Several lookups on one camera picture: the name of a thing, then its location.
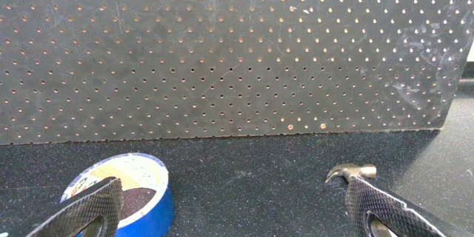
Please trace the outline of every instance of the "perforated board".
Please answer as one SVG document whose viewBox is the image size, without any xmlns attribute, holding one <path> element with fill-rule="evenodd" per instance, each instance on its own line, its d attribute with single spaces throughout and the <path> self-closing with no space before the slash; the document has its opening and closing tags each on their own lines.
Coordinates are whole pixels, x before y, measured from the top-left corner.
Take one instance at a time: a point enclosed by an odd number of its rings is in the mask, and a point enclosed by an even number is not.
<svg viewBox="0 0 474 237">
<path fill-rule="evenodd" d="M 0 0 L 0 143 L 440 128 L 472 0 Z"/>
</svg>

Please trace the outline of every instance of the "speckled countertop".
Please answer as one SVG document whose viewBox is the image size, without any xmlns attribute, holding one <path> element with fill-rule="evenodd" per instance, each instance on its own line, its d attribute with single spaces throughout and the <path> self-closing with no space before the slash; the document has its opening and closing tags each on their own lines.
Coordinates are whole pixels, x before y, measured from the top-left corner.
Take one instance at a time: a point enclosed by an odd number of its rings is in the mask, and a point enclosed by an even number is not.
<svg viewBox="0 0 474 237">
<path fill-rule="evenodd" d="M 169 236 L 348 236 L 340 163 L 373 163 L 378 184 L 474 232 L 474 84 L 461 83 L 442 131 L 345 133 L 0 147 L 0 232 L 48 213 L 91 164 L 159 157 L 176 208 Z"/>
</svg>

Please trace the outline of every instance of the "blue tape roll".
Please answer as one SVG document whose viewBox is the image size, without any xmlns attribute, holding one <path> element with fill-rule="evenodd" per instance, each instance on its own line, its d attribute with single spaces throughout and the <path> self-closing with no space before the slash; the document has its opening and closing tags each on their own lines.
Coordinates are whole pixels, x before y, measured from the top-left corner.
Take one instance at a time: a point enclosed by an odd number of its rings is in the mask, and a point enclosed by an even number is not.
<svg viewBox="0 0 474 237">
<path fill-rule="evenodd" d="M 128 153 L 102 160 L 71 182 L 61 202 L 109 176 L 120 178 L 125 192 L 138 188 L 155 190 L 147 203 L 133 207 L 137 211 L 120 221 L 116 237 L 164 236 L 173 222 L 173 197 L 168 171 L 154 156 Z"/>
</svg>

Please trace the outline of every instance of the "granite surface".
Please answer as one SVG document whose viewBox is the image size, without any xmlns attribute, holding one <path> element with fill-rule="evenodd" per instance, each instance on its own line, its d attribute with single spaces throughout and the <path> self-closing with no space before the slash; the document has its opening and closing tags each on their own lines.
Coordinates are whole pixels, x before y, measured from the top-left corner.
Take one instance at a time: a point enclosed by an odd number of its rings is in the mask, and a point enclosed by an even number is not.
<svg viewBox="0 0 474 237">
<path fill-rule="evenodd" d="M 176 208 L 169 236 L 348 236 L 336 164 L 372 163 L 375 182 L 474 232 L 474 83 L 444 129 L 0 147 L 0 232 L 48 213 L 85 168 L 128 152 L 159 157 Z"/>
</svg>

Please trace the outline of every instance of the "tape roll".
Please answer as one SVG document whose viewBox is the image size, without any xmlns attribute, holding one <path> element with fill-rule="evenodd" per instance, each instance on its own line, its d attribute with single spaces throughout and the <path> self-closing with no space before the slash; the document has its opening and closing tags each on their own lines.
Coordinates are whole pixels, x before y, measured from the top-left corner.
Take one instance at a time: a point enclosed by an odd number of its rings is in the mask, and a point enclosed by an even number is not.
<svg viewBox="0 0 474 237">
<path fill-rule="evenodd" d="M 61 202 L 110 176 L 121 179 L 125 197 L 116 237 L 164 236 L 173 221 L 173 198 L 168 170 L 154 156 L 128 153 L 102 160 L 71 182 Z"/>
</svg>

